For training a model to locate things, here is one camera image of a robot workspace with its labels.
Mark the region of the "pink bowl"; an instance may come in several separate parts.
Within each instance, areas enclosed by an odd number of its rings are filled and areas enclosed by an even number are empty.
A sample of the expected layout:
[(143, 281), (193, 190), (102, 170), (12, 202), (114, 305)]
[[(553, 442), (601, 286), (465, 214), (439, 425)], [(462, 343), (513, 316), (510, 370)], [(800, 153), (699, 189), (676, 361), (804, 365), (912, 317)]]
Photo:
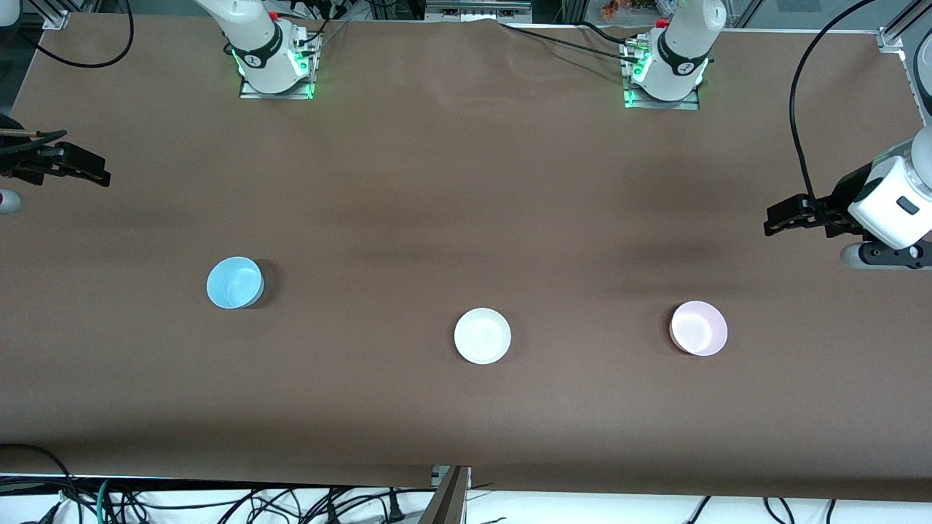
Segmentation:
[(669, 334), (680, 351), (695, 356), (718, 354), (728, 341), (729, 328), (723, 314), (703, 301), (677, 306), (669, 322)]

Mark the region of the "blue bowl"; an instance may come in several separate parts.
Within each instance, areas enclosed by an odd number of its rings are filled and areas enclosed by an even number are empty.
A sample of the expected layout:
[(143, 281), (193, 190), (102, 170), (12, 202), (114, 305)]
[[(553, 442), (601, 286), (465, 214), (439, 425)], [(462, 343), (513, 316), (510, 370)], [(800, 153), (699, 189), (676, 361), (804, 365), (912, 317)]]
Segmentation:
[(233, 256), (218, 262), (205, 283), (210, 302), (220, 309), (245, 309), (265, 292), (265, 278), (252, 258)]

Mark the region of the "white bowl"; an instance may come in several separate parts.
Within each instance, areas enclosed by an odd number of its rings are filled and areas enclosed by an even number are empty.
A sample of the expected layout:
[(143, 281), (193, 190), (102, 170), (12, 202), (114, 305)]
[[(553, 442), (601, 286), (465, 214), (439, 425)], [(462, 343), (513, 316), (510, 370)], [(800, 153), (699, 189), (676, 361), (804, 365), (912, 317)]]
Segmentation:
[(457, 352), (466, 361), (476, 365), (491, 365), (509, 351), (512, 332), (502, 313), (489, 308), (476, 308), (457, 320), (453, 339)]

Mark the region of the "aluminium corner profile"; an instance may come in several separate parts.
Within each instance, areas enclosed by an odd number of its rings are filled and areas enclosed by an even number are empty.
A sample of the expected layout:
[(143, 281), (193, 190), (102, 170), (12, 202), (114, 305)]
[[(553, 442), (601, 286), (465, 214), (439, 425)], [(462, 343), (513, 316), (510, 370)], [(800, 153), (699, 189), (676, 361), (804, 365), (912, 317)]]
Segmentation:
[(932, 0), (909, 0), (896, 16), (880, 27), (877, 34), (879, 49), (883, 53), (902, 49), (904, 34), (929, 13), (932, 13)]
[(23, 3), (24, 12), (40, 17), (44, 30), (60, 30), (73, 11), (70, 0), (23, 0)]

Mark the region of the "brown table cover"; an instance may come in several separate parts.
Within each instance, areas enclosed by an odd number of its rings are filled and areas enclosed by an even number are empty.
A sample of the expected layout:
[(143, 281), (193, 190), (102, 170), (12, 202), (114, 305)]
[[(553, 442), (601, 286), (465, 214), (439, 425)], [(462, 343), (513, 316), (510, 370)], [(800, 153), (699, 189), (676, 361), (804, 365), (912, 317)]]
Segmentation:
[[(726, 32), (696, 111), (494, 21), (349, 23), (311, 100), (243, 100), (209, 17), (139, 16), (108, 68), (33, 60), (12, 109), (112, 185), (10, 181), (0, 443), (78, 475), (932, 501), (932, 271), (766, 237), (805, 188), (812, 34)], [(221, 260), (265, 292), (220, 309)], [(674, 309), (715, 306), (712, 356)], [(507, 354), (453, 332), (489, 308)]]

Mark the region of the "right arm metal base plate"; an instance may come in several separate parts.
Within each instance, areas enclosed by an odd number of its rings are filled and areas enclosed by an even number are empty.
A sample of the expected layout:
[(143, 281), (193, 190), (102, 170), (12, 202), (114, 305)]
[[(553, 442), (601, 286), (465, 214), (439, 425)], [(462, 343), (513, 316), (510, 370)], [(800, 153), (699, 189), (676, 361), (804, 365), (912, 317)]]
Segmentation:
[(267, 67), (253, 70), (237, 62), (242, 76), (240, 98), (267, 100), (311, 100), (315, 94), (322, 37), (297, 40), (271, 57)]

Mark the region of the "silver network switch box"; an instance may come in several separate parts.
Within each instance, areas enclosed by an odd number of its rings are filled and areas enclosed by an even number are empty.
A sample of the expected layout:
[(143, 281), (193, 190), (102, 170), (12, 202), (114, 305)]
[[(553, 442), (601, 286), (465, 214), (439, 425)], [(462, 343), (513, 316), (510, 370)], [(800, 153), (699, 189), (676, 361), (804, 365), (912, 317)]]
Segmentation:
[(425, 0), (426, 21), (533, 23), (532, 0)]

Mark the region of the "aluminium frame post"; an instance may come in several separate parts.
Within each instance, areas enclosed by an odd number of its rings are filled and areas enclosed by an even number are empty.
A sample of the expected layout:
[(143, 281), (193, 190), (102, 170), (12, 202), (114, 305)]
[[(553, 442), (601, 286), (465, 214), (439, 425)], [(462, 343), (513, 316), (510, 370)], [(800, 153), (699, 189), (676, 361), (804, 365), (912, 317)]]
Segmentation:
[(465, 524), (472, 468), (436, 467), (439, 484), (417, 524)]

